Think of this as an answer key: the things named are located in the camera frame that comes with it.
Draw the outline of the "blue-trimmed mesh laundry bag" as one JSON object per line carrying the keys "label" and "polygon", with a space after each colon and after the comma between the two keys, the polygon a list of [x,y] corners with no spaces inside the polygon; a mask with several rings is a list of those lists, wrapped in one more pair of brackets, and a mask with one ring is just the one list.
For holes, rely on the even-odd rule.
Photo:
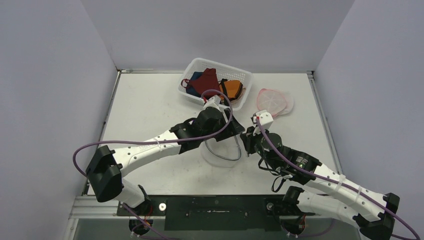
{"label": "blue-trimmed mesh laundry bag", "polygon": [[218,168],[233,168],[242,158],[238,136],[222,141],[208,139],[200,145],[200,153],[208,164]]}

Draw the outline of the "orange bra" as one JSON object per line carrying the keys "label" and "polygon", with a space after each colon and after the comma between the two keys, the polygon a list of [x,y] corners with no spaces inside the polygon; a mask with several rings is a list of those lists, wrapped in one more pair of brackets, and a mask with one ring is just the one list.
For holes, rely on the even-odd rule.
{"label": "orange bra", "polygon": [[218,83],[219,89],[224,93],[231,103],[238,101],[244,94],[245,87],[240,80],[228,80],[223,78]]}

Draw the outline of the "dark red bra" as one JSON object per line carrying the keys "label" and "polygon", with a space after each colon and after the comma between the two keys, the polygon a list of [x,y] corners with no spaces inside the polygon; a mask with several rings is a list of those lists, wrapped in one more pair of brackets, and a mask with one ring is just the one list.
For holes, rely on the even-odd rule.
{"label": "dark red bra", "polygon": [[[180,82],[180,85],[185,89],[185,86],[187,85],[187,83],[184,82],[184,79]],[[217,71],[215,68],[206,68],[202,72],[202,76],[200,78],[198,78],[196,81],[190,82],[188,85],[193,86],[195,90],[201,95],[206,90],[220,91],[219,81],[217,78]]]}

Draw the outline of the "pink-trimmed mesh laundry bag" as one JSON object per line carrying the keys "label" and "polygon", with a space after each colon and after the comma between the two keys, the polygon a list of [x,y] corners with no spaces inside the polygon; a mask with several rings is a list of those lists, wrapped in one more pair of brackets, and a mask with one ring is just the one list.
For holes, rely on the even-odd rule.
{"label": "pink-trimmed mesh laundry bag", "polygon": [[272,117],[284,116],[291,113],[295,100],[288,91],[278,91],[263,88],[256,98],[256,107],[259,111],[266,110]]}

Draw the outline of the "navy blue bra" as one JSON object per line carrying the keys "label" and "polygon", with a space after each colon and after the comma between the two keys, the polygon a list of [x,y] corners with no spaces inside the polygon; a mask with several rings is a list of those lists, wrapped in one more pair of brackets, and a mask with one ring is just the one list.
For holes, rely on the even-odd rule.
{"label": "navy blue bra", "polygon": [[196,91],[193,86],[189,86],[189,83],[196,81],[202,76],[202,72],[195,71],[190,79],[184,79],[183,81],[186,83],[185,91],[187,94],[200,98],[201,94]]}

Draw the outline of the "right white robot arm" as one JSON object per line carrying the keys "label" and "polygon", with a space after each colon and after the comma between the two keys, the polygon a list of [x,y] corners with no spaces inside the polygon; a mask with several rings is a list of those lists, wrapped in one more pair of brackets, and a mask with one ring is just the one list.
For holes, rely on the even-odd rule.
{"label": "right white robot arm", "polygon": [[272,173],[283,181],[293,181],[323,192],[318,195],[302,187],[290,186],[283,196],[282,207],[290,215],[311,213],[348,223],[371,240],[391,238],[400,198],[362,188],[321,163],[317,158],[282,144],[281,137],[266,131],[253,134],[249,128],[240,138],[247,154],[258,154]]}

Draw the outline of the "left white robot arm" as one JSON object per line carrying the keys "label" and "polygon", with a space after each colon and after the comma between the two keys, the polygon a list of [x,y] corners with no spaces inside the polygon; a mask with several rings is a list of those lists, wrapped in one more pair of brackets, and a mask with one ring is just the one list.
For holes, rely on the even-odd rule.
{"label": "left white robot arm", "polygon": [[230,114],[229,109],[207,107],[197,117],[142,143],[116,149],[105,144],[99,147],[85,170],[96,200],[99,203],[117,200],[136,215],[144,215],[151,203],[146,190],[124,177],[156,160],[194,150],[209,138],[220,142],[241,134],[245,128]]}

